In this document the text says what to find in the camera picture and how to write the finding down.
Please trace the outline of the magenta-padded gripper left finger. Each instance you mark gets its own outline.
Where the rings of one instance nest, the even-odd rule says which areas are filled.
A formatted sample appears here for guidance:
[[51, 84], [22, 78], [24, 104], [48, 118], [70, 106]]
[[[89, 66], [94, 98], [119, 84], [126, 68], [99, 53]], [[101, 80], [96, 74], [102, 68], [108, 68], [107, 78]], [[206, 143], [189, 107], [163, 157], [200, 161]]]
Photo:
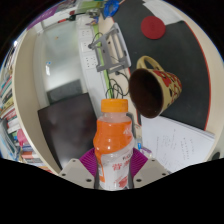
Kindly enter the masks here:
[[59, 176], [78, 186], [98, 189], [98, 164], [94, 149], [90, 149], [79, 159], [72, 158], [59, 173]]

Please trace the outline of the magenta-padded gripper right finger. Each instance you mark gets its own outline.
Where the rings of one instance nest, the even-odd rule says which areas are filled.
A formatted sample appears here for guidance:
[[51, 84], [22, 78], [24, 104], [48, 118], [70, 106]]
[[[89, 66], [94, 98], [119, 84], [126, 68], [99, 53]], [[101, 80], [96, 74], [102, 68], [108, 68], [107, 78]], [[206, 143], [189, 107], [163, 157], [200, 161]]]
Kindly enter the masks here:
[[168, 175], [168, 171], [156, 159], [148, 159], [139, 150], [133, 149], [128, 179], [130, 189], [143, 187]]

